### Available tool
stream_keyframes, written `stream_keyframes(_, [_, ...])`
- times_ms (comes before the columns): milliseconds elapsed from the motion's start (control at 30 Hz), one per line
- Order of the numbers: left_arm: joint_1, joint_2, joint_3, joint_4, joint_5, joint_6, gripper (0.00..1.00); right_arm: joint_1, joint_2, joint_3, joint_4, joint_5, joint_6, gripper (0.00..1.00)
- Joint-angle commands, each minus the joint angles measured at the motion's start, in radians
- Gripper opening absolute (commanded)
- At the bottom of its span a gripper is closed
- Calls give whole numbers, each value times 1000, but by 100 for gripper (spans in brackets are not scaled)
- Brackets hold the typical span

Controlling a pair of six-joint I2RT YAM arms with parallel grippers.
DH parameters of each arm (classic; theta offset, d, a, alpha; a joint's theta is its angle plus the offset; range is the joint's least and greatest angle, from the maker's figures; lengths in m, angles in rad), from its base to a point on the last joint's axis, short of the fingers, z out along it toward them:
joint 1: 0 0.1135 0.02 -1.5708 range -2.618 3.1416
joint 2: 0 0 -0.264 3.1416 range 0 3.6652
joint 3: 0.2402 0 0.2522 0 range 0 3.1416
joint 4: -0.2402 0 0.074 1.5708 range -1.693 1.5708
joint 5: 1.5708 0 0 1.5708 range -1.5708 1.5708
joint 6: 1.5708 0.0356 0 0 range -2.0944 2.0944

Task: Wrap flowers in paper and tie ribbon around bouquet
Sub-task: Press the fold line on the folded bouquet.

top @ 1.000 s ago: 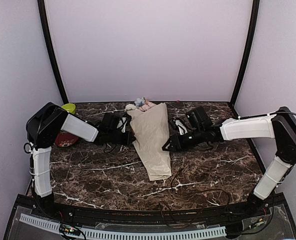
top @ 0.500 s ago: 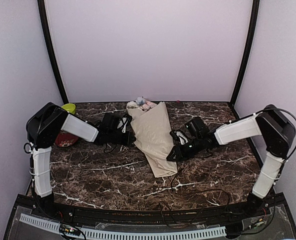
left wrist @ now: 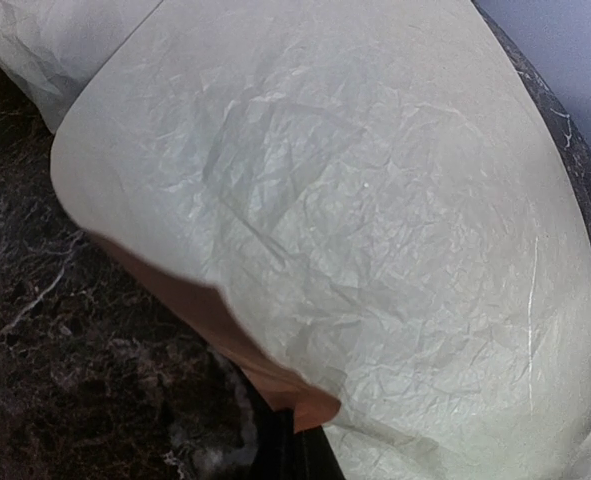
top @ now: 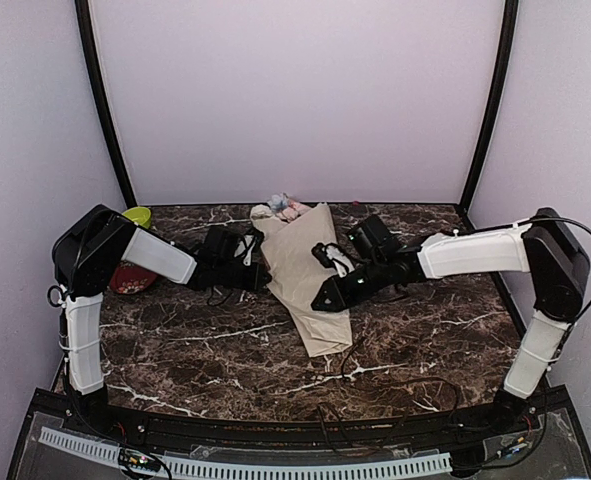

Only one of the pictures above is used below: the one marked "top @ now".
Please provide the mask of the peach wrapping paper sheet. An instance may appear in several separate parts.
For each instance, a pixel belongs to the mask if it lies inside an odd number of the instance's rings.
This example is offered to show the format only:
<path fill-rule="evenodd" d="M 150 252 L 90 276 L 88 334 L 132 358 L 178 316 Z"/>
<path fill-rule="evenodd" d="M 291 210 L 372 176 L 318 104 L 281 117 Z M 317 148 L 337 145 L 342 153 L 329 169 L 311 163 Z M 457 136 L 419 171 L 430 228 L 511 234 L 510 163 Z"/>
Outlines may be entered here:
<path fill-rule="evenodd" d="M 312 248 L 336 241 L 330 208 L 319 203 L 297 220 L 273 218 L 252 222 L 264 234 L 261 252 L 272 281 L 270 292 L 286 307 L 307 355 L 341 353 L 352 346 L 350 314 L 313 311 L 311 302 L 322 283 L 333 276 L 312 255 Z"/>

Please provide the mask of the white fake flower stem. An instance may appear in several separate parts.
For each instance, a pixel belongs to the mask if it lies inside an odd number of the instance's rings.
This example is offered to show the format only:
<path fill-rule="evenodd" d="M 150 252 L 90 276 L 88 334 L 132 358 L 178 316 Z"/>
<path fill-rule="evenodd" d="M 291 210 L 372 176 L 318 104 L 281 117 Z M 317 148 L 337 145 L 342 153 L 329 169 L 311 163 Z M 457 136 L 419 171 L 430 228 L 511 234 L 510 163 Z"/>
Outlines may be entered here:
<path fill-rule="evenodd" d="M 274 212 L 266 204 L 255 205 L 251 208 L 249 218 L 252 222 L 270 219 L 274 217 Z"/>

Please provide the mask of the pink fake flower stem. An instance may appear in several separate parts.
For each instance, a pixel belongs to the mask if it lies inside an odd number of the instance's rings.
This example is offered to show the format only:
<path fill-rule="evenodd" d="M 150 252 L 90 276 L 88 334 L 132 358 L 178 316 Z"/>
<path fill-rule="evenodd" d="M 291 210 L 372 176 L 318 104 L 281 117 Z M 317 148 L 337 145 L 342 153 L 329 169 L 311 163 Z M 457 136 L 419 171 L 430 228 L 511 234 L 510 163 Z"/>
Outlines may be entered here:
<path fill-rule="evenodd" d="M 289 200 L 286 207 L 278 214 L 279 218 L 291 223 L 311 210 L 311 207 L 295 200 Z"/>

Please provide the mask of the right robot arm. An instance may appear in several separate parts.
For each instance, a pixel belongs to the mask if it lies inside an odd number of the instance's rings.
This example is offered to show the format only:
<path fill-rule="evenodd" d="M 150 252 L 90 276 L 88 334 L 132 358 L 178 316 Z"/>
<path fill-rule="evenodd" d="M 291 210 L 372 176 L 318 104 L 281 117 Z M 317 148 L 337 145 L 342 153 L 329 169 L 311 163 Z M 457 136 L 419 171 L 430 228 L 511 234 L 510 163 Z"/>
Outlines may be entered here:
<path fill-rule="evenodd" d="M 500 389 L 506 396 L 485 413 L 486 426 L 505 434 L 522 420 L 521 400 L 535 392 L 591 307 L 591 259 L 575 234 L 578 230 L 591 237 L 588 226 L 543 207 L 504 225 L 402 241 L 372 215 L 347 234 L 354 255 L 335 243 L 312 247 L 312 256 L 334 273 L 322 281 L 311 307 L 338 313 L 392 286 L 484 273 L 523 276 L 532 303 L 518 304 L 524 324 L 521 343 Z"/>

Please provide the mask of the black twine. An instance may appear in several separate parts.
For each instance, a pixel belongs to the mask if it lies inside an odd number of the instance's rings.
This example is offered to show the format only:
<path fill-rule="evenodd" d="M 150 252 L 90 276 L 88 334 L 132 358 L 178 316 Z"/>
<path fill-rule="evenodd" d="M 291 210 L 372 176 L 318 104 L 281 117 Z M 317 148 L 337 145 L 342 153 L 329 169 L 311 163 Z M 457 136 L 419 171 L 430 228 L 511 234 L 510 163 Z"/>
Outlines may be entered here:
<path fill-rule="evenodd" d="M 382 397 L 388 398 L 389 400 L 391 400 L 391 399 L 400 400 L 402 397 L 404 397 L 404 400 L 402 401 L 402 406 L 401 406 L 401 409 L 403 410 L 401 417 L 391 427 L 391 431 L 382 440 L 380 440 L 378 444 L 372 444 L 372 445 L 355 444 L 354 441 L 348 436 L 347 430 L 343 424 L 343 422 L 344 422 L 343 417 L 340 415 L 339 411 L 332 404 L 330 404 L 328 402 L 320 402 L 316 407 L 316 412 L 317 412 L 317 416 L 318 416 L 318 420 L 319 420 L 320 429 L 321 429 L 324 441 L 326 442 L 326 445 L 336 454 L 343 456 L 343 453 L 341 453 L 339 451 L 339 449 L 333 444 L 333 442 L 330 439 L 328 428 L 326 426 L 326 419 L 325 419 L 325 413 L 324 413 L 325 409 L 327 409 L 336 418 L 338 431 L 339 431 L 340 435 L 342 436 L 343 440 L 349 445 L 350 448 L 366 448 L 369 450 L 369 455 L 374 454 L 375 452 L 379 452 L 380 450 L 383 450 L 385 448 L 386 444 L 403 427 L 407 418 L 409 417 L 410 403 L 414 399 L 414 393 L 412 391 L 412 388 L 417 385 L 424 387 L 427 384 L 438 384 L 439 385 L 438 389 L 441 389 L 442 387 L 446 386 L 451 390 L 454 402 L 453 402 L 453 405 L 448 409 L 447 421 L 450 421 L 452 419 L 452 417 L 455 415 L 455 412 L 457 411 L 457 409 L 460 405 L 461 393 L 460 393 L 459 388 L 456 385 L 452 384 L 451 382 L 449 382 L 446 379 L 443 379 L 441 377 L 432 376 L 432 377 L 412 378 L 410 380 L 400 383 L 399 385 L 393 385 L 393 384 L 385 385 L 380 388 L 380 390 L 382 392 L 377 393 L 377 394 L 375 394 L 375 392 L 372 391 L 372 397 L 377 400 L 380 400 Z"/>

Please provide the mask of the blue fake flower bunch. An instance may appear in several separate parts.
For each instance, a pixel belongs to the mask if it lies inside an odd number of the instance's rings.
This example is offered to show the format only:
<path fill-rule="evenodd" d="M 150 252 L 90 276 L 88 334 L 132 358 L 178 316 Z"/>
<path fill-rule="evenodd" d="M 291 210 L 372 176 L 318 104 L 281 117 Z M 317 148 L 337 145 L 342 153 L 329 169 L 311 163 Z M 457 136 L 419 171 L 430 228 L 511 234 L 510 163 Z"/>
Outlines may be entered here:
<path fill-rule="evenodd" d="M 270 210 L 274 213 L 280 213 L 291 205 L 291 199 L 286 193 L 273 194 L 268 201 Z"/>

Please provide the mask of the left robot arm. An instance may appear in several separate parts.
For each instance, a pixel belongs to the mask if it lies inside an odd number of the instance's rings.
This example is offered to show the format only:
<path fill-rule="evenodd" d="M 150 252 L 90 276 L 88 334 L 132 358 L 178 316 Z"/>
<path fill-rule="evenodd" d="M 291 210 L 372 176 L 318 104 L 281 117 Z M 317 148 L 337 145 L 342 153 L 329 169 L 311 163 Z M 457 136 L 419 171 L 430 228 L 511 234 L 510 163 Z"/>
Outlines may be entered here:
<path fill-rule="evenodd" d="M 256 292 L 272 277 L 253 255 L 264 241 L 256 228 L 243 234 L 210 226 L 192 248 L 167 241 L 99 204 L 54 244 L 52 260 L 63 321 L 61 349 L 68 383 L 81 397 L 105 389 L 101 368 L 100 316 L 104 291 L 122 262 L 141 267 L 194 291 L 223 287 Z"/>

